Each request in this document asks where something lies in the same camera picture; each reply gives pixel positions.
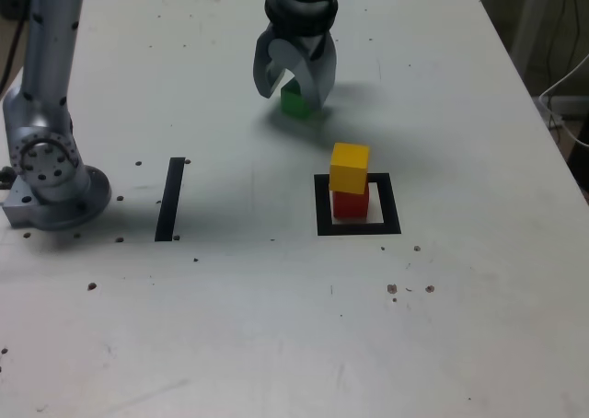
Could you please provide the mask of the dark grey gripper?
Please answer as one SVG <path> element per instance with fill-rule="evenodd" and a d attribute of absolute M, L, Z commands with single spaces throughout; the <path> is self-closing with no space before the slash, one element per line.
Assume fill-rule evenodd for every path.
<path fill-rule="evenodd" d="M 286 71 L 298 83 L 311 110 L 321 110 L 335 83 L 337 55 L 330 34 L 301 34 L 301 29 L 270 25 L 257 39 L 253 79 L 269 99 Z"/>

